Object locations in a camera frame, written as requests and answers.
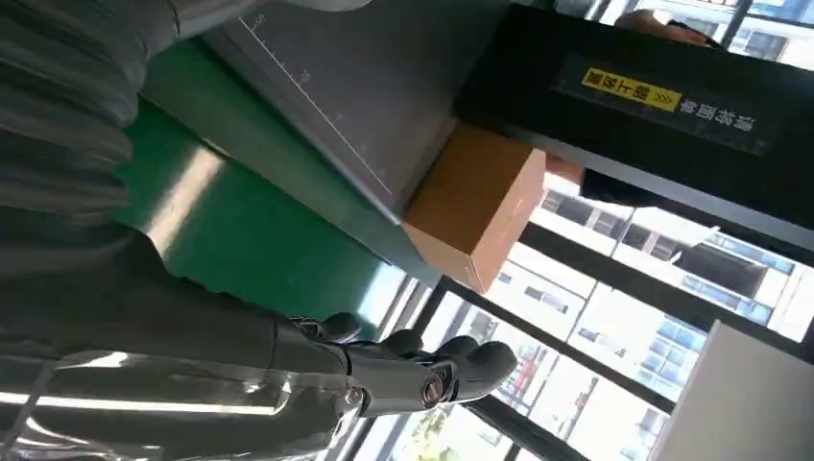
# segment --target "building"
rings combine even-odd
[[[656,208],[578,196],[547,177],[532,221],[651,277],[800,340],[814,315],[811,268]],[[522,245],[486,297],[575,348],[676,400],[706,334]],[[667,416],[460,299],[444,300],[443,334],[499,340],[519,364],[495,393],[592,460],[645,460]],[[466,415],[451,415],[457,419]],[[505,441],[487,428],[489,447]]]

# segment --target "robotic hand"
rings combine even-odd
[[[342,346],[348,374],[365,391],[362,416],[423,411],[440,403],[484,397],[515,369],[517,361],[505,344],[484,345],[458,336],[437,351],[422,351],[420,336],[410,329],[381,343],[350,341],[360,330],[350,314],[337,314],[319,323],[292,319],[315,340],[347,342]]]

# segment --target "gray panel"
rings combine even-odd
[[[335,13],[272,3],[207,41],[397,222],[510,4],[375,0]]]

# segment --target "white wall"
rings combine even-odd
[[[651,459],[812,459],[812,392],[810,365],[718,324]]]

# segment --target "black frame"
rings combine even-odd
[[[806,339],[802,343],[796,343],[734,312],[686,293],[658,279],[653,279],[615,259],[596,253],[588,247],[568,240],[534,223],[527,225],[520,236],[519,243],[543,255],[552,257],[589,277],[611,285],[613,288],[650,304],[661,312],[701,331],[710,332],[715,322],[720,321],[772,347],[809,363],[814,363],[810,353],[812,349],[810,346],[814,341],[812,339],[814,338],[812,327],[809,327],[805,336]],[[470,303],[491,316],[519,329],[540,341],[541,344],[574,360],[597,375],[653,405],[656,409],[670,414],[675,408],[675,403],[656,391],[575,349],[563,340],[552,336],[448,277],[441,279],[421,309],[414,325],[417,332],[424,333],[426,331],[447,293],[454,294],[464,302]],[[566,442],[532,423],[526,417],[514,411],[509,405],[493,396],[467,402],[465,407],[484,423],[491,425],[512,439],[514,444],[505,458],[509,461],[516,459],[521,449],[528,450],[540,459],[550,461],[587,461],[587,458]],[[365,428],[368,431],[370,431],[372,423],[373,421],[365,422]],[[353,459],[361,445],[362,439],[357,439],[357,444],[348,453],[348,460]]]

